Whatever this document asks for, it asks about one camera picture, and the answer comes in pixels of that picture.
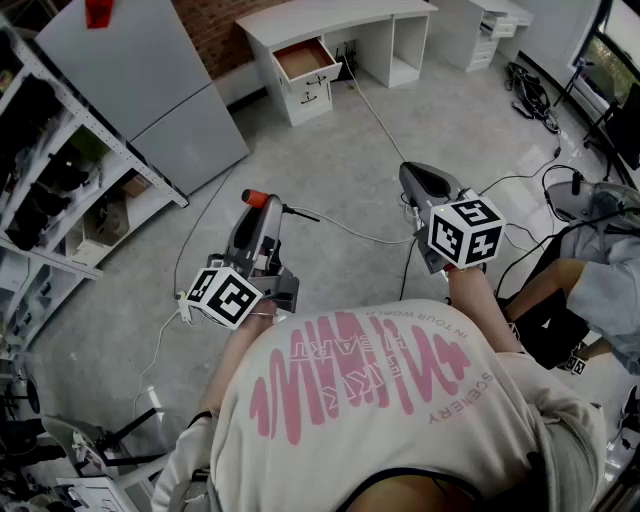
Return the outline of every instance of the gray floor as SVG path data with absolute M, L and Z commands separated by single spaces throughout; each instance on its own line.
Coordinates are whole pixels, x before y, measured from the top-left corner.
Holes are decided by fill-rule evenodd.
M 489 69 L 466 74 L 427 58 L 418 82 L 395 89 L 384 88 L 364 72 L 358 77 L 408 159 L 440 167 L 479 191 L 500 176 L 534 172 L 557 146 L 541 123 L 527 121 L 511 108 L 513 93 L 503 86 L 504 61 L 495 60 Z M 295 129 L 277 115 L 268 98 L 234 116 L 251 154 L 239 163 L 187 245 L 177 272 L 178 289 L 190 285 L 209 253 L 224 250 L 243 210 L 240 193 L 247 187 L 277 193 L 291 206 L 317 210 L 372 236 L 410 236 L 399 203 L 398 154 L 352 88 L 335 83 L 332 92 L 333 111 Z M 564 106 L 558 115 L 563 130 L 558 162 L 578 167 L 588 179 L 601 179 L 602 163 L 580 142 L 583 123 Z M 568 171 L 554 175 L 569 177 Z M 105 278 L 81 286 L 48 323 L 28 356 L 44 413 L 111 430 L 131 420 L 139 375 L 153 357 L 160 326 L 176 309 L 172 280 L 178 252 L 219 183 L 194 194 L 188 208 L 169 206 L 155 216 L 104 265 Z M 507 180 L 488 196 L 509 221 L 528 227 L 536 238 L 551 231 L 539 178 Z M 526 233 L 509 228 L 509 234 L 516 244 L 532 246 Z M 282 261 L 301 280 L 300 312 L 397 300 L 408 244 L 376 244 L 299 217 L 285 218 L 281 236 Z M 489 265 L 494 285 L 522 254 L 503 244 L 500 257 Z M 414 254 L 409 267 L 405 297 L 443 300 L 446 283 L 440 275 L 429 276 L 418 258 Z M 531 257 L 509 274 L 503 296 L 519 288 L 534 263 Z M 161 421 L 149 422 L 128 440 L 132 453 L 172 446 L 194 413 L 227 335 L 210 322 L 198 327 L 179 320 L 170 324 L 137 408 L 155 405 L 165 412 Z M 590 363 L 582 377 L 561 378 L 604 404 L 613 437 L 623 393 L 634 379 L 606 356 Z

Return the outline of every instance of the red object on refrigerator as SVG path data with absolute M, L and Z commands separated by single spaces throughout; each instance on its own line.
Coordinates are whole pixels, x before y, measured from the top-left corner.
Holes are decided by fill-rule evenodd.
M 87 28 L 106 28 L 111 19 L 113 0 L 85 0 Z

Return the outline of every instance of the gray refrigerator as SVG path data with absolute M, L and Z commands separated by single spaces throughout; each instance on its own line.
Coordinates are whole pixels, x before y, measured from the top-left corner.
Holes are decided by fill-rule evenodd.
M 91 30 L 84 5 L 36 42 L 147 162 L 188 195 L 249 153 L 170 0 L 115 0 Z

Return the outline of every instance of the office chair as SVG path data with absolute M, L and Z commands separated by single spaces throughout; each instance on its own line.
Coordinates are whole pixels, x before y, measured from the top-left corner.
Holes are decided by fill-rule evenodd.
M 631 169 L 636 170 L 640 166 L 640 137 L 637 127 L 640 119 L 640 85 L 634 83 L 629 91 L 627 101 L 621 108 L 614 100 L 607 111 L 589 128 L 584 137 L 584 147 L 591 146 L 599 149 L 607 158 L 607 174 L 604 181 L 609 180 L 613 156 L 611 149 L 619 154 Z M 604 123 L 606 135 L 611 141 L 612 148 L 608 144 L 601 144 L 592 139 L 593 133 L 600 123 Z

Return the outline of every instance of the drawer handle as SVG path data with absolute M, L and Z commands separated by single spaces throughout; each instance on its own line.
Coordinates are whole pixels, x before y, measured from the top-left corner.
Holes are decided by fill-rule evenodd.
M 318 75 L 318 81 L 317 82 L 307 82 L 307 85 L 315 85 L 315 84 L 321 84 L 322 82 L 324 82 L 327 79 L 327 76 L 320 76 Z
M 317 96 L 314 96 L 313 98 L 309 98 L 309 93 L 305 93 L 307 95 L 307 99 L 305 101 L 301 101 L 300 104 L 304 105 L 305 103 L 309 103 L 310 101 L 313 101 L 317 98 Z

